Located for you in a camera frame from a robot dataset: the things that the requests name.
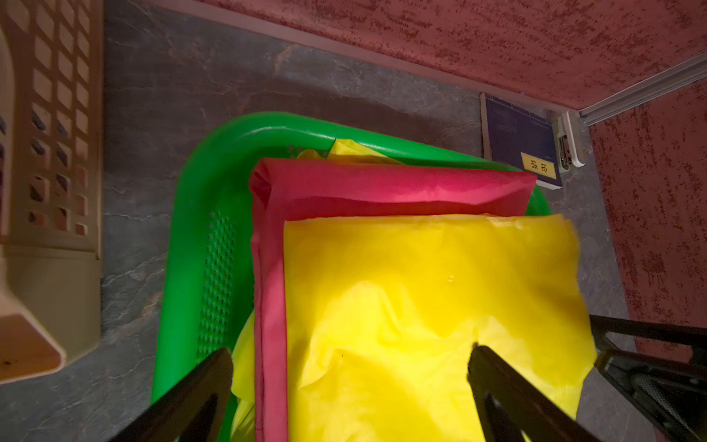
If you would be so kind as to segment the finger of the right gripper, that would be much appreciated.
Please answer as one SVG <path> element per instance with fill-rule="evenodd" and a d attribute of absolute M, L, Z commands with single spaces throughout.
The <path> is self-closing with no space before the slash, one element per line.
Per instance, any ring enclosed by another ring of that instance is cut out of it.
<path fill-rule="evenodd" d="M 655 322 L 636 322 L 635 320 L 616 319 L 605 316 L 590 315 L 591 331 L 599 351 L 619 349 L 609 339 L 610 333 L 649 340 L 683 344 L 692 349 L 690 364 L 706 367 L 706 330 L 704 328 L 684 325 L 669 325 Z"/>

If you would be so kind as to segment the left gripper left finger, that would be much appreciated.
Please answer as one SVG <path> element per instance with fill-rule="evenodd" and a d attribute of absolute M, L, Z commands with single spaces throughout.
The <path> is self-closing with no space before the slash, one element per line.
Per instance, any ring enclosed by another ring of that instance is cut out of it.
<path fill-rule="evenodd" d="M 232 375 L 230 353 L 226 348 L 218 349 L 112 441 L 218 440 Z"/>

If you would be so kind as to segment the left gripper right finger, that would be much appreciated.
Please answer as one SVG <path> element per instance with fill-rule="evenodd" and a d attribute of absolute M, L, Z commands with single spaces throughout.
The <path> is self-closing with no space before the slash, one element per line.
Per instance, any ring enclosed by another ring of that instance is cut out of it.
<path fill-rule="evenodd" d="M 467 379 L 487 441 L 597 439 L 488 346 L 473 346 Z"/>

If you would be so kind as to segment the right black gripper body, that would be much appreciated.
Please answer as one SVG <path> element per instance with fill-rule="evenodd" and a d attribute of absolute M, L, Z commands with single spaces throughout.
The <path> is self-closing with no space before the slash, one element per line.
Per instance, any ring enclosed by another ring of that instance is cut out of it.
<path fill-rule="evenodd" d="M 706 440 L 705 366 L 606 349 L 595 367 L 667 440 Z"/>

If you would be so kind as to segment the yellow duck raincoat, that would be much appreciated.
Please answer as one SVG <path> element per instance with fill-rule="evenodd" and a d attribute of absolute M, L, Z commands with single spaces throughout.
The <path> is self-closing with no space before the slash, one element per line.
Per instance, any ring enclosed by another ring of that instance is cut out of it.
<path fill-rule="evenodd" d="M 298 155 L 298 159 L 324 159 L 324 156 L 320 151 L 307 149 Z M 350 139 L 336 140 L 326 159 L 341 162 L 401 165 L 398 160 L 389 158 Z M 252 311 L 231 352 L 233 363 L 231 393 L 237 399 L 238 405 L 232 421 L 230 441 L 255 440 L 254 320 L 255 311 Z"/>

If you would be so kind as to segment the plain yellow raincoat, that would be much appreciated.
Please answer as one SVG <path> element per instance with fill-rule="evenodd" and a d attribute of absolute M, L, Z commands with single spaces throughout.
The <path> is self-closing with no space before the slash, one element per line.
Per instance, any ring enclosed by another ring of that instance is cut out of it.
<path fill-rule="evenodd" d="M 486 345 L 570 416 L 597 351 L 573 223 L 333 217 L 284 227 L 293 441 L 480 441 Z"/>

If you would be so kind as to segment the pink raincoat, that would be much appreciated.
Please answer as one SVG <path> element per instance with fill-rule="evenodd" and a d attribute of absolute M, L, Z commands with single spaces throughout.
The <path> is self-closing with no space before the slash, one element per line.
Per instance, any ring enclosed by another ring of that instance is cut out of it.
<path fill-rule="evenodd" d="M 318 217 L 550 215 L 528 172 L 261 160 L 250 176 L 254 267 L 255 438 L 287 440 L 284 224 Z"/>

